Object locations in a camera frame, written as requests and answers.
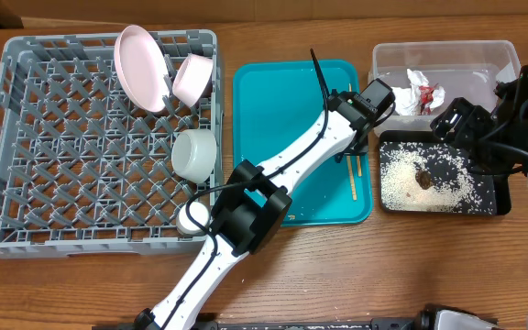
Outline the white and red wrapper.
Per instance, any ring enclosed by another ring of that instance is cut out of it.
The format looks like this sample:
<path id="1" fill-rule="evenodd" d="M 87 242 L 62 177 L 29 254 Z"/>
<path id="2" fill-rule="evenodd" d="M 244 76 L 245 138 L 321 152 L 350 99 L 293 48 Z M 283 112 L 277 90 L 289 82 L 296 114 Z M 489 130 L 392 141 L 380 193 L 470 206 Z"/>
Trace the white and red wrapper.
<path id="1" fill-rule="evenodd" d="M 399 116 L 429 116 L 444 103 L 446 91 L 439 84 L 431 85 L 421 71 L 406 70 L 410 86 L 392 87 L 395 112 Z"/>

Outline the brown food scrap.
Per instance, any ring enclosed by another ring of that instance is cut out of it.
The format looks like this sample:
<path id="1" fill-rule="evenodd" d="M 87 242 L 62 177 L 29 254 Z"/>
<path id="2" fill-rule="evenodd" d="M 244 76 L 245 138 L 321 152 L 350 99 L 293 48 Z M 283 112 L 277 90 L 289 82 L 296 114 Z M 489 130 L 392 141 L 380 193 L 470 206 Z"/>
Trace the brown food scrap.
<path id="1" fill-rule="evenodd" d="M 423 190 L 428 190 L 433 185 L 431 173 L 427 170 L 418 170 L 415 180 Z"/>

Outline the wooden chopstick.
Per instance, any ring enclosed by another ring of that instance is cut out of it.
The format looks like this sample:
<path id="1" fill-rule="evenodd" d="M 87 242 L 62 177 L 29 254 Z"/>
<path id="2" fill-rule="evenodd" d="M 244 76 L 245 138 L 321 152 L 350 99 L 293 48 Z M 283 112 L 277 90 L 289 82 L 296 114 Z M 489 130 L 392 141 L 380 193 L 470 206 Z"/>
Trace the wooden chopstick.
<path id="1" fill-rule="evenodd" d="M 350 183 L 352 200 L 356 201 L 358 199 L 357 188 L 356 188 L 356 182 L 355 182 L 355 177 L 354 177 L 352 161 L 351 161 L 351 157 L 349 155 L 346 156 L 346 165 L 347 165 L 347 170 L 348 170 L 348 177 L 349 177 L 349 183 Z"/>
<path id="2" fill-rule="evenodd" d="M 349 83 L 348 84 L 348 89 L 349 89 L 349 92 L 352 92 L 352 84 Z M 361 167 L 361 158 L 359 155 L 356 155 L 356 162 L 357 162 L 357 176 L 358 177 L 362 177 L 362 167 Z"/>

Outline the grey bowl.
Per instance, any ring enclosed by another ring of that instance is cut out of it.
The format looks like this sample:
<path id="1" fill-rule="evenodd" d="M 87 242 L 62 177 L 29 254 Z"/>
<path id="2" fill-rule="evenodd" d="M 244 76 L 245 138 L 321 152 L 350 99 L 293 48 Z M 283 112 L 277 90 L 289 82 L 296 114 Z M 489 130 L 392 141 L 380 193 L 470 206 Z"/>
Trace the grey bowl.
<path id="1" fill-rule="evenodd" d="M 174 172 L 194 183 L 205 182 L 215 167 L 217 145 L 209 129 L 186 129 L 174 141 L 171 164 Z"/>

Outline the small white plate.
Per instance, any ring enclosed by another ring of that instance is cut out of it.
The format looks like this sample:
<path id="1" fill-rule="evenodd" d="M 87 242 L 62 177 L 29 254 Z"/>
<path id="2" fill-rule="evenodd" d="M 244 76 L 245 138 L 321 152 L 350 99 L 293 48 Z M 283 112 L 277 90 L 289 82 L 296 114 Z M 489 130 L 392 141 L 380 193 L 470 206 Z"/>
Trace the small white plate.
<path id="1" fill-rule="evenodd" d="M 211 81 L 213 67 L 212 59 L 189 54 L 177 71 L 172 84 L 173 94 L 185 105 L 195 105 Z"/>

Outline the white cup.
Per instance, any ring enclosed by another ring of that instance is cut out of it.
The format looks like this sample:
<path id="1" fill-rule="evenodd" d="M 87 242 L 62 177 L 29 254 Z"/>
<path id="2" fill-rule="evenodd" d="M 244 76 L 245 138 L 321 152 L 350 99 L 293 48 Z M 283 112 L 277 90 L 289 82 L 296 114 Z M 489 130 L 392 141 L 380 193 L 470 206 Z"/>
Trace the white cup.
<path id="1" fill-rule="evenodd" d="M 177 230 L 183 236 L 199 236 L 204 231 L 198 226 L 208 227 L 210 214 L 208 208 L 200 202 L 184 205 L 177 214 Z"/>

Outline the large white plate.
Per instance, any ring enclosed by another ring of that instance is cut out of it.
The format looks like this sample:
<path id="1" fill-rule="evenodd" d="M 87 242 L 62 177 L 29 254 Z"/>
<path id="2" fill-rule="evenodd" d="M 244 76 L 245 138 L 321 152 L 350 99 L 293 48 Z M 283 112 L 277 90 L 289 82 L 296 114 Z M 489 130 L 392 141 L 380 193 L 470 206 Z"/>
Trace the large white plate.
<path id="1" fill-rule="evenodd" d="M 159 113 L 170 90 L 169 75 L 162 52 L 149 32 L 130 25 L 117 37 L 114 47 L 115 71 L 127 97 L 139 108 Z"/>

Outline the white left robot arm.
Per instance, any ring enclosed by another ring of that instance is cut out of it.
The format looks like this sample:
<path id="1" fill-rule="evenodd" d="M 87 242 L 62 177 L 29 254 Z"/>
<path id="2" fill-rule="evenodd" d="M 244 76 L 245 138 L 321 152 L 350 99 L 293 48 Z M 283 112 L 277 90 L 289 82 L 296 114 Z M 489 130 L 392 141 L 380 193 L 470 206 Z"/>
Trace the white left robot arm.
<path id="1" fill-rule="evenodd" d="M 201 251 L 173 291 L 136 317 L 136 329 L 192 328 L 226 274 L 276 234 L 295 189 L 326 160 L 359 153 L 394 109 L 394 93 L 380 79 L 362 93 L 320 87 L 324 109 L 303 135 L 259 165 L 243 160 L 225 185 L 213 189 L 218 198 L 209 225 L 200 227 L 207 236 Z"/>

